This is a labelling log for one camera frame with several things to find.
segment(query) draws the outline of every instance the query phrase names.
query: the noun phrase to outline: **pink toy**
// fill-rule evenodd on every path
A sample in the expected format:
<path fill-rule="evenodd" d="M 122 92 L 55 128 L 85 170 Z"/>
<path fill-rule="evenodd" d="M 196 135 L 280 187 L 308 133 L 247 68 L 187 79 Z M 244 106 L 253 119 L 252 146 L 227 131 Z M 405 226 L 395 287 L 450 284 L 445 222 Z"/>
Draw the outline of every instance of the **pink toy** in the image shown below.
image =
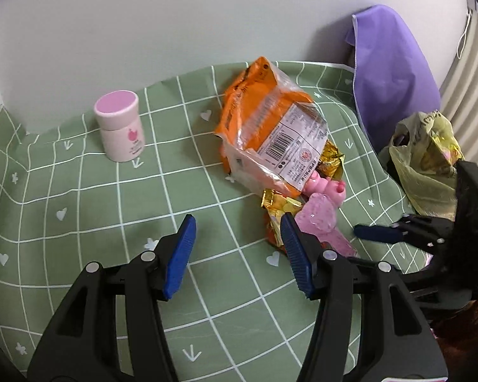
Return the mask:
<path fill-rule="evenodd" d="M 145 139 L 134 92 L 116 90 L 102 96 L 94 105 L 94 113 L 108 158 L 131 161 L 143 151 Z"/>
<path fill-rule="evenodd" d="M 327 195 L 337 208 L 342 206 L 346 196 L 344 181 L 333 181 L 330 177 L 321 178 L 317 171 L 312 172 L 302 192 L 306 196 L 314 193 Z"/>
<path fill-rule="evenodd" d="M 357 255 L 337 228 L 337 207 L 329 196 L 312 194 L 295 219 L 302 232 L 313 234 L 321 243 L 328 242 L 342 256 Z"/>

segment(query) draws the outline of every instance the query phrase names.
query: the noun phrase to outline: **orange plastic bag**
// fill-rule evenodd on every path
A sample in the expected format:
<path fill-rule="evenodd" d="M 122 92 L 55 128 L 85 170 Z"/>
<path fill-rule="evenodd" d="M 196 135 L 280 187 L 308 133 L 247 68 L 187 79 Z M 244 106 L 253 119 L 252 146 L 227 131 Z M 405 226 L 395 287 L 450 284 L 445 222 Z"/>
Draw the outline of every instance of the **orange plastic bag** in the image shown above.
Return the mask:
<path fill-rule="evenodd" d="M 296 197 L 319 163 L 328 125 L 312 98 L 260 57 L 225 91 L 215 134 L 238 182 L 260 196 L 269 188 Z"/>

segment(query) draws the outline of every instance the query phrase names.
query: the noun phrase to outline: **green tablecloth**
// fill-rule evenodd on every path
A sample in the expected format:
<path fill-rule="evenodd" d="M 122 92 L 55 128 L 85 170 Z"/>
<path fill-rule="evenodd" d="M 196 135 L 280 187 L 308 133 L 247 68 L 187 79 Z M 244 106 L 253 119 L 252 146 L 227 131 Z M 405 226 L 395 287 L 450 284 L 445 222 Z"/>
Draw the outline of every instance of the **green tablecloth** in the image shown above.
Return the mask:
<path fill-rule="evenodd" d="M 140 90 L 148 145 L 126 163 L 103 154 L 92 113 L 36 135 L 0 110 L 0 345 L 20 370 L 85 264 L 126 263 L 192 213 L 197 241 L 181 290 L 160 303 L 180 380 L 296 380 L 317 302 L 297 290 L 286 257 L 265 242 L 259 198 L 226 177 L 212 135 L 221 94 L 245 66 L 207 67 Z M 345 153 L 340 230 L 363 258 L 404 272 L 423 267 L 413 247 L 352 233 L 356 223 L 389 224 L 411 210 L 358 126 L 353 73 L 315 63 L 279 67 L 314 97 Z M 357 356 L 360 303 L 355 296 L 347 370 Z M 117 311 L 130 372 L 121 298 Z"/>

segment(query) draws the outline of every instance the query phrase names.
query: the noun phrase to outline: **gold wrapper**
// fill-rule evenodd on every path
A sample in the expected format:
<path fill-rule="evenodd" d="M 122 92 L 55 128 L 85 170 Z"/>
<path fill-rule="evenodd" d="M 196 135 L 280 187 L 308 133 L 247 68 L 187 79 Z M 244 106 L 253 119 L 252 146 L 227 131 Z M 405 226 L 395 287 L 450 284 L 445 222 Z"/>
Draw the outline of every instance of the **gold wrapper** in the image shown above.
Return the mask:
<path fill-rule="evenodd" d="M 281 218 L 286 212 L 296 215 L 303 208 L 303 204 L 273 189 L 265 189 L 261 206 L 267 210 L 269 215 L 268 241 L 276 248 L 285 251 L 280 233 Z"/>
<path fill-rule="evenodd" d="M 323 178 L 331 177 L 339 181 L 344 174 L 344 159 L 345 155 L 328 139 L 324 145 L 316 171 Z"/>

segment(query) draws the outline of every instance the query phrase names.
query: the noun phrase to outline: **purple cloth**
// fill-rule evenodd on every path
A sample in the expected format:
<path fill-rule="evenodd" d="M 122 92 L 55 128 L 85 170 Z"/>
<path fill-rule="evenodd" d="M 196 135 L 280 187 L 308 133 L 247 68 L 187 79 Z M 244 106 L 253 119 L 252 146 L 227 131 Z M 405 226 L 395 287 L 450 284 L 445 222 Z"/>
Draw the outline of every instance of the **purple cloth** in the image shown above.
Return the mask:
<path fill-rule="evenodd" d="M 357 113 L 379 152 L 399 121 L 415 112 L 439 109 L 441 98 L 416 39 L 392 8 L 375 5 L 352 19 L 354 26 L 345 40 L 356 47 Z"/>

